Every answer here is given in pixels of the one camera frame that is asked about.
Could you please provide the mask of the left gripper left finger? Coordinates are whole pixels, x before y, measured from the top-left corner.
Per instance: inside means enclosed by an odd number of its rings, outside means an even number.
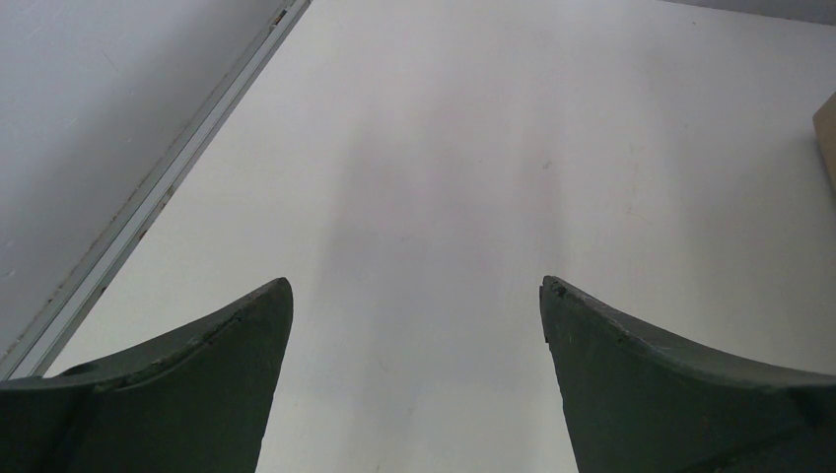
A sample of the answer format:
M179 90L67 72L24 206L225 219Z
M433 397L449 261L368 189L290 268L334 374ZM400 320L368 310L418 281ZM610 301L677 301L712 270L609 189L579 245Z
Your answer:
M288 280L52 377L1 385L5 472L252 472L293 321Z

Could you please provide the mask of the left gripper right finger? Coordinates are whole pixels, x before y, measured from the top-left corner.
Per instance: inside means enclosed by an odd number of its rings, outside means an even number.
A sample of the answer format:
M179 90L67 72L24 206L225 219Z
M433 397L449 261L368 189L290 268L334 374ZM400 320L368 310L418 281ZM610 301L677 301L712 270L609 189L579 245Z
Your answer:
M582 472L831 472L835 379L693 342L562 279L539 289Z

